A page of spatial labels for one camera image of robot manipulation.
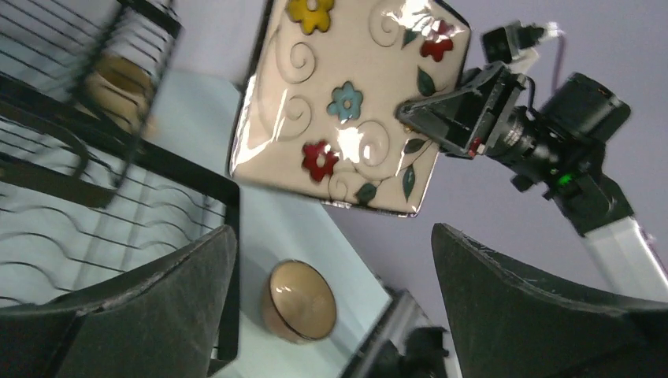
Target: green light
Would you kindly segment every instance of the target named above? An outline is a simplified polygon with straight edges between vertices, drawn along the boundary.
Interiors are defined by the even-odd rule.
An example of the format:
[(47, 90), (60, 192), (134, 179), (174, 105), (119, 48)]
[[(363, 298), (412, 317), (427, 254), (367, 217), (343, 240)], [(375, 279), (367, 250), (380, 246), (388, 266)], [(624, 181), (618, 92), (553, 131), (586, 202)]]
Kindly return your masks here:
[(564, 185), (567, 185), (571, 181), (573, 181), (573, 175), (567, 174), (562, 176), (557, 183), (559, 184), (559, 186), (563, 187)]

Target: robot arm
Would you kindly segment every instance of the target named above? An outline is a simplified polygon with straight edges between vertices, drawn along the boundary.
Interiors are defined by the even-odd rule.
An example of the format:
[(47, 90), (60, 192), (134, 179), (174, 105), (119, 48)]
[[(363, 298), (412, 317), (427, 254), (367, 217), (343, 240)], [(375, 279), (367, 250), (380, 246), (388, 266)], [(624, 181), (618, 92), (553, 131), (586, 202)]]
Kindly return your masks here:
[[(621, 188), (603, 173), (607, 141), (631, 109), (580, 73), (534, 109), (535, 83), (515, 62), (546, 30), (515, 23), (485, 34), (488, 60), (499, 60), (465, 72), (454, 92), (401, 104), (396, 117), (447, 156), (484, 155), (506, 166), (520, 192), (545, 183), (544, 197), (573, 225), (618, 294), (668, 302), (664, 268)], [(527, 89), (529, 104), (518, 106)]]

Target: wire rack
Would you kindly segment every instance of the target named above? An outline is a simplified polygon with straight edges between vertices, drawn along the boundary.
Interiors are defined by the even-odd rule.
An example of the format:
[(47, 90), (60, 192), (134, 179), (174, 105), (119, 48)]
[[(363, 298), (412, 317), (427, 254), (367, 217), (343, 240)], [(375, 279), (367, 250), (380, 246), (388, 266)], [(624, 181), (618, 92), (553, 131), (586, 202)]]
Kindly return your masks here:
[[(24, 172), (32, 170), (29, 176), (33, 180), (7, 174), (5, 182), (103, 207), (122, 185), (139, 149), (180, 24), (173, 2), (118, 0), (91, 4), (81, 0), (0, 2), (0, 113), (67, 145), (74, 168), (69, 172), (49, 171), (50, 182), (77, 185), (77, 192), (61, 193), (53, 190), (53, 185), (36, 183), (34, 176), (44, 177), (46, 173), (43, 166), (34, 166), (32, 161), (6, 155), (2, 160), (11, 172), (19, 165)], [(99, 7), (105, 6), (101, 13)], [(110, 65), (113, 59), (135, 71), (121, 71), (119, 62)], [(123, 146), (124, 164), (115, 167), (110, 182), (93, 185), (82, 180), (90, 159), (86, 141), (77, 135), (81, 128), (93, 128)]]
[[(173, 2), (94, 3), (0, 0), (0, 312), (119, 276), (222, 224), (239, 235), (232, 181), (142, 139), (180, 30)], [(150, 77), (131, 116), (91, 92), (107, 57)], [(237, 258), (214, 370), (236, 356), (238, 324)]]

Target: wire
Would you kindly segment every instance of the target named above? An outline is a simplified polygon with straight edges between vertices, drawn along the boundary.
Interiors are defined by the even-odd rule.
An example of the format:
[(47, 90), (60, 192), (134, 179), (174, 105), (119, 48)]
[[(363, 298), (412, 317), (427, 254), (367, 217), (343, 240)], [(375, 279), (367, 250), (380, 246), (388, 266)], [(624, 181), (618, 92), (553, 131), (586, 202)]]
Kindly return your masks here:
[(557, 91), (561, 83), (562, 68), (566, 55), (566, 33), (559, 30), (557, 38), (559, 39), (559, 47), (557, 49), (557, 58), (555, 59), (555, 69), (552, 72), (552, 94)]

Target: floral ceramic tray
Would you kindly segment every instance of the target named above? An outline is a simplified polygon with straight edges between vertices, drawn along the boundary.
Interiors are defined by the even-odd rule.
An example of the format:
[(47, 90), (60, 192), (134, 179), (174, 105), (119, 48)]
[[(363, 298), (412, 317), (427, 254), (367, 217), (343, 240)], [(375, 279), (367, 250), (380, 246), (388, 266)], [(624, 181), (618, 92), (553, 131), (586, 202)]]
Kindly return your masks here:
[(323, 202), (415, 215), (438, 146), (395, 119), (451, 91), (468, 24), (440, 0), (268, 4), (239, 111), (235, 178)]

